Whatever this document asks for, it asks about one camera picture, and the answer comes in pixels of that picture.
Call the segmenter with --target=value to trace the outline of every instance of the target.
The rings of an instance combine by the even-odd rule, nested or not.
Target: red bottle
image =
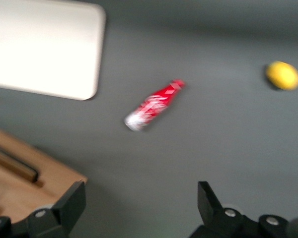
[[[134,131],[140,131],[152,119],[164,111],[173,97],[185,86],[181,79],[174,79],[170,84],[147,97],[145,101],[125,118],[125,124]]]

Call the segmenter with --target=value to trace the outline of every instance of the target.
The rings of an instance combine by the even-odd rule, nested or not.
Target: black bracket
[[[0,238],[68,238],[85,207],[85,184],[75,182],[51,209],[34,211],[14,224],[0,217]]]
[[[232,208],[223,208],[208,182],[198,184],[198,208],[204,225],[190,238],[298,238],[298,219],[288,222],[263,215],[255,222]]]

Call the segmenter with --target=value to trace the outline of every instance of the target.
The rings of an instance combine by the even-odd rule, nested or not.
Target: gray surface
[[[263,78],[274,60],[298,69],[298,1],[159,2],[99,1],[109,20],[96,96],[0,89],[0,128],[89,177],[72,237],[188,237],[201,224],[199,180],[252,219],[298,217],[298,89]],[[285,14],[295,23],[283,28]],[[171,108],[128,130],[123,118],[175,77],[188,86]]]

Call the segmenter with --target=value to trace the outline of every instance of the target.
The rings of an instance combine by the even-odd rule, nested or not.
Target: lemon
[[[278,88],[294,90],[298,87],[298,71],[288,63],[271,63],[266,69],[266,76]]]

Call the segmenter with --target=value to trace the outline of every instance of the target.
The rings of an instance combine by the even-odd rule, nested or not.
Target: white tray
[[[102,7],[0,0],[0,87],[77,100],[97,90]]]

